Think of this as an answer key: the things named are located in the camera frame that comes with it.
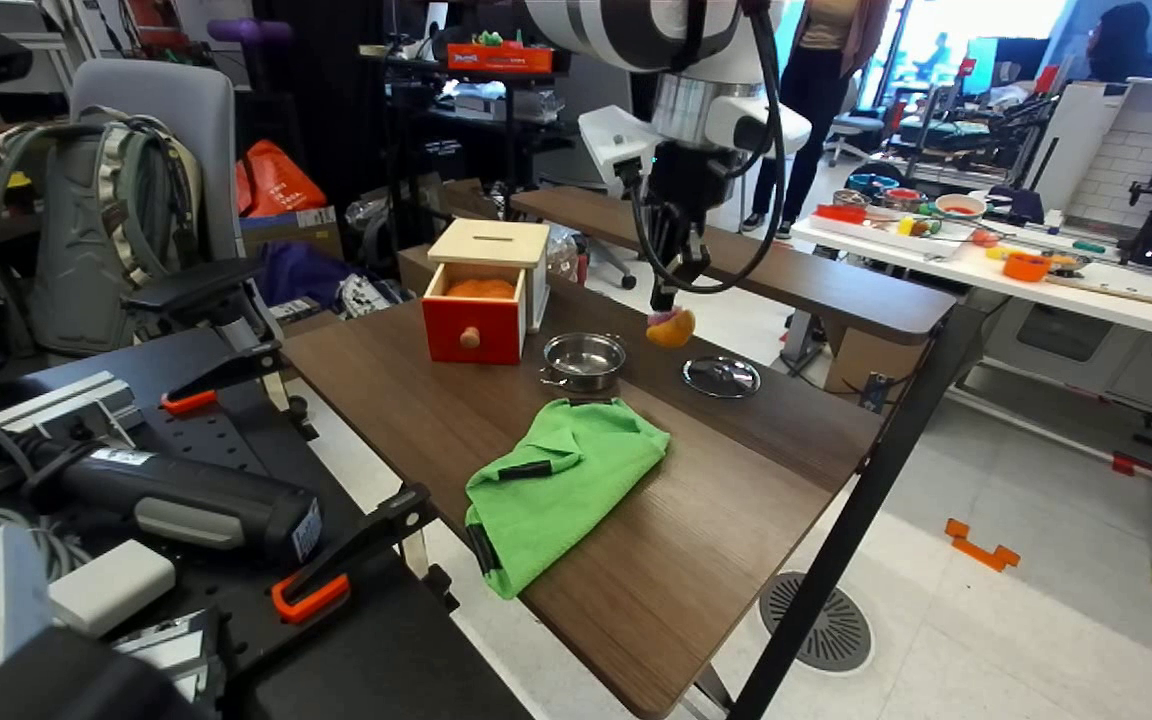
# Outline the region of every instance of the green cloth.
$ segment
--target green cloth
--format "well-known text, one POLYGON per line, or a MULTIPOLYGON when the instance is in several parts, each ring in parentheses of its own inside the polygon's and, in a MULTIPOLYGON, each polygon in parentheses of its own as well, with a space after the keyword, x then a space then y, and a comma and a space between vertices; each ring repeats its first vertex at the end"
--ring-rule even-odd
POLYGON ((483 530, 500 569, 494 596, 519 596, 566 558, 665 457, 667 431, 627 405, 550 402, 528 436, 467 482, 467 530, 483 530), (550 476, 500 482, 505 469, 549 463, 550 476))

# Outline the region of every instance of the backpack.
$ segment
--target backpack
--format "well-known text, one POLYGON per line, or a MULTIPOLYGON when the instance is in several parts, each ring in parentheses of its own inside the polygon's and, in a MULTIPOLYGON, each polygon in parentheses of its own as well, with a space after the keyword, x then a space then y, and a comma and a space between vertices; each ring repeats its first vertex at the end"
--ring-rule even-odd
POLYGON ((34 273, 12 294, 27 342, 91 355, 148 338, 125 300, 203 260, 197 155, 151 115, 89 109, 0 134, 0 219, 12 173, 42 206, 34 273))

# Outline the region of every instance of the black table leg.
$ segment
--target black table leg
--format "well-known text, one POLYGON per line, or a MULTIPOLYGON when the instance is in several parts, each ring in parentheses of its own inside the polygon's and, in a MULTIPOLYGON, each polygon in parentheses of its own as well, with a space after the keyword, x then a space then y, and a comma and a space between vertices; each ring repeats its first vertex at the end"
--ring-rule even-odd
POLYGON ((916 386, 887 413, 883 431, 878 431, 869 463, 858 469, 858 482, 854 482, 838 520, 830 524, 830 534, 829 534, 823 548, 816 553, 799 594, 792 596, 785 620, 776 623, 763 655, 757 660, 751 678, 744 681, 736 708, 730 708, 730 720, 767 714, 785 672, 792 669, 794 653, 805 649, 829 594, 846 571, 869 524, 883 510, 908 452, 924 436, 949 386, 980 355, 980 325, 985 319, 989 318, 985 318, 980 300, 962 300, 949 312, 916 386))

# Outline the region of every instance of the clamp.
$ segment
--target clamp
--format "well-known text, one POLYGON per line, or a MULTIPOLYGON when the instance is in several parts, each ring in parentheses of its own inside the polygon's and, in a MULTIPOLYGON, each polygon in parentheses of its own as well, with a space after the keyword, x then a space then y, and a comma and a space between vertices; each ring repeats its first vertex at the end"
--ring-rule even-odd
POLYGON ((305 563, 296 576, 283 576, 273 584, 268 596, 273 596, 275 618, 283 623, 306 623, 333 614, 350 594, 349 569, 340 563, 349 563, 359 553, 376 553, 376 548, 386 553, 390 544, 418 534, 429 520, 435 520, 429 492, 416 484, 402 484, 397 498, 376 506, 376 512, 369 512, 334 548, 305 563))
POLYGON ((203 367, 198 377, 169 388, 160 398, 160 409, 177 421, 208 413, 221 405, 221 388, 268 377, 275 367, 279 367, 275 344, 238 350, 238 354, 223 355, 221 365, 203 367))

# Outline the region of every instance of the metal bowl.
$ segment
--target metal bowl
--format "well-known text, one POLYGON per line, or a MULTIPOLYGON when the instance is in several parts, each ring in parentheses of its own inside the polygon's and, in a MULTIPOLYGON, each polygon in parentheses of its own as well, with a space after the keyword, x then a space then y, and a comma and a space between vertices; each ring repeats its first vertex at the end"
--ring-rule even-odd
POLYGON ((564 334, 541 354, 541 386, 564 388, 566 398, 599 398, 616 386, 627 354, 612 334, 564 334))

